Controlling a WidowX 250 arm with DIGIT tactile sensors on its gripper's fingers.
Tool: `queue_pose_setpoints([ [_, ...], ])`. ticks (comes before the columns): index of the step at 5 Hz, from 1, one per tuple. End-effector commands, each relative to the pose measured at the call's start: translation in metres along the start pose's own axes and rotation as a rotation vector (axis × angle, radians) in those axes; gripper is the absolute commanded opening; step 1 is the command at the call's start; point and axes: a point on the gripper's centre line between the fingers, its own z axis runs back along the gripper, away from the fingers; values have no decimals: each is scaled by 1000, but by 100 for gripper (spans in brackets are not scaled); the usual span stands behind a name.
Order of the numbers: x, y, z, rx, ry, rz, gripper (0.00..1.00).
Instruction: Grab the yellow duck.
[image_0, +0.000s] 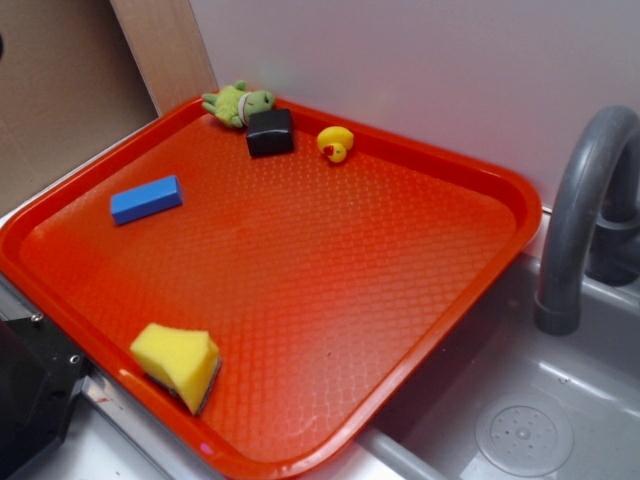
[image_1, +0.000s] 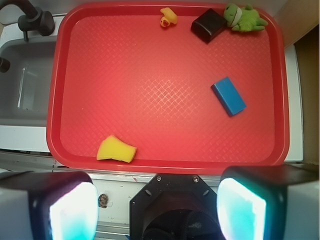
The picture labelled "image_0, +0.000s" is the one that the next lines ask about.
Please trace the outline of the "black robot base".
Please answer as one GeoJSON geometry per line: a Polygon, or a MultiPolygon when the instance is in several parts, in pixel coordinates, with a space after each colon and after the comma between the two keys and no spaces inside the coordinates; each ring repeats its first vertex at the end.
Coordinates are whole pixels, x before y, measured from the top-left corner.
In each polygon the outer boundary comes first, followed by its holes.
{"type": "Polygon", "coordinates": [[[1,477],[65,441],[88,371],[84,352],[48,317],[1,322],[1,477]]]}

